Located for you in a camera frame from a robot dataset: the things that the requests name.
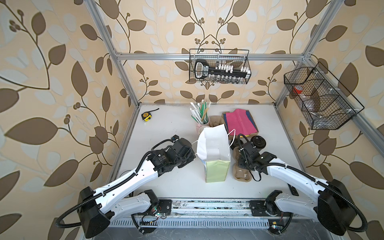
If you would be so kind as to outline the cardboard tray with napkins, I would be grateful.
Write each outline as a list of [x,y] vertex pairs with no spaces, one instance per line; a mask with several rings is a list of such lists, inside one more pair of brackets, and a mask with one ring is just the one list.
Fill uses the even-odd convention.
[[237,137],[239,134],[253,137],[259,133],[249,110],[236,109],[233,112],[223,113],[222,118],[224,119],[226,130],[231,137]]

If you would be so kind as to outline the pink cup with straws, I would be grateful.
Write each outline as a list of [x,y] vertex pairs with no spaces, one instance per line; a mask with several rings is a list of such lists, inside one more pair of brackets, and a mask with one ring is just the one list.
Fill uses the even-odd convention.
[[198,103],[190,102],[191,117],[197,123],[197,132],[199,132],[201,127],[209,126],[210,117],[208,116],[208,110],[210,109],[211,104],[211,102],[206,102],[205,100]]

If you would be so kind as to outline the brown pulp cup carrier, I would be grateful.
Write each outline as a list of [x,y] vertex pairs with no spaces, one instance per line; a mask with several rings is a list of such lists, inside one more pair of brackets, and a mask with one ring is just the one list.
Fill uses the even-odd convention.
[[242,169],[238,166],[240,158],[240,152],[238,147],[235,147],[233,149],[233,158],[235,160],[235,164],[233,165],[233,177],[235,178],[235,180],[246,183],[250,182],[252,180],[250,171]]

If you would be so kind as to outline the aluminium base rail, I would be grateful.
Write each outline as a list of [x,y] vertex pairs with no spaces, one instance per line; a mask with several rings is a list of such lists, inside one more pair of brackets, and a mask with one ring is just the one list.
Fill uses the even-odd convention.
[[173,198],[165,205],[163,216],[142,217],[136,215],[140,223],[154,220],[153,223],[142,225],[143,228],[159,229],[268,229],[276,223],[285,225],[289,213],[275,216],[259,209],[264,199],[198,199]]

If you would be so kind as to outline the black tool in basket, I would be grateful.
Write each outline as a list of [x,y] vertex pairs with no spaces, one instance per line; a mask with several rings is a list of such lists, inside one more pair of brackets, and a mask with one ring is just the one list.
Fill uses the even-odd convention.
[[196,60],[194,74],[196,79],[205,79],[209,75],[209,64],[205,60]]

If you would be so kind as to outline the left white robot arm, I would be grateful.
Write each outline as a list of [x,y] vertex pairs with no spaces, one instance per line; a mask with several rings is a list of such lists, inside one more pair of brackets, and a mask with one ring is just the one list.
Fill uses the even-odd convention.
[[185,167],[196,157],[192,143],[184,138],[175,135],[162,142],[170,145],[163,149],[155,145],[144,154],[135,169],[120,178],[96,190],[83,189],[78,204],[59,216],[55,226],[59,229],[82,227],[89,239],[102,233],[118,218],[154,208],[159,201],[153,191],[144,191],[136,197],[129,194],[175,167]]

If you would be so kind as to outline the stacked pulp carriers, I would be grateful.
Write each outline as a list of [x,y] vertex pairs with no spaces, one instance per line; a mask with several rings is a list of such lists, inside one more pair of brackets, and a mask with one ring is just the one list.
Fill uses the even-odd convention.
[[219,125],[224,125],[224,124],[225,124],[225,120],[222,116],[210,116],[209,126],[211,128],[217,127]]

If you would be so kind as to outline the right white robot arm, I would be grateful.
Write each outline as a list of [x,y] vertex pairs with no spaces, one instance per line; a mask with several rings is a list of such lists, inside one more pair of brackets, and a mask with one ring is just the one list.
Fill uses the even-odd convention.
[[311,176],[289,166],[274,154],[261,153],[263,146],[256,145],[254,141],[243,143],[238,139],[237,146],[240,168],[277,178],[304,194],[301,197],[274,190],[263,204],[251,203],[253,210],[271,217],[288,213],[291,218],[295,214],[311,218],[338,236],[347,231],[362,233],[368,229],[365,215],[355,205],[342,182]]

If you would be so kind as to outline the yellow black tape measure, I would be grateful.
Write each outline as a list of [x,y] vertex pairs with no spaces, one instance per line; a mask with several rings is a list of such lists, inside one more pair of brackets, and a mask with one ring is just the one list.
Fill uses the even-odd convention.
[[149,121],[152,118],[152,112],[155,112],[155,111],[158,111],[158,110],[159,110],[159,108],[157,108],[155,110],[151,110],[151,111],[147,111],[147,112],[142,113],[141,114],[142,120],[144,122]]

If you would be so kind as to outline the black coffee cup lids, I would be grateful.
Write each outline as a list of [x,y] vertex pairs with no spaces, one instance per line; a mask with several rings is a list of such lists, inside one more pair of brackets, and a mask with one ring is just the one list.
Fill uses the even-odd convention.
[[234,141],[232,142],[230,147],[231,147],[231,149],[239,147],[239,141],[237,139],[234,139]]

